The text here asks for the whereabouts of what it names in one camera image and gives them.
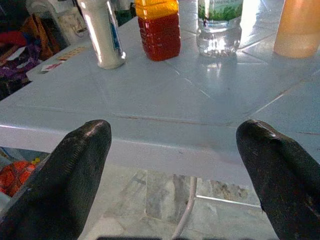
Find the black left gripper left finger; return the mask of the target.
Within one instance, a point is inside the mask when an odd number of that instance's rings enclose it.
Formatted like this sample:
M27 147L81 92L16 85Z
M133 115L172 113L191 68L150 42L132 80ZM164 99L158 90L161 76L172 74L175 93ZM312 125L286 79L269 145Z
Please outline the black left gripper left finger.
M111 143L111 125L103 119L68 133L1 211L1 239L78 239Z

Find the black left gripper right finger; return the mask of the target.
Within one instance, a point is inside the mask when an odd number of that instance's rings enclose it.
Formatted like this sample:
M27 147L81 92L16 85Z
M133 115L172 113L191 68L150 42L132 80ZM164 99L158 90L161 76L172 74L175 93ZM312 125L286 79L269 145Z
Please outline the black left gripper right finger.
M320 238L320 165L294 139L260 120L236 130L237 149L280 240Z

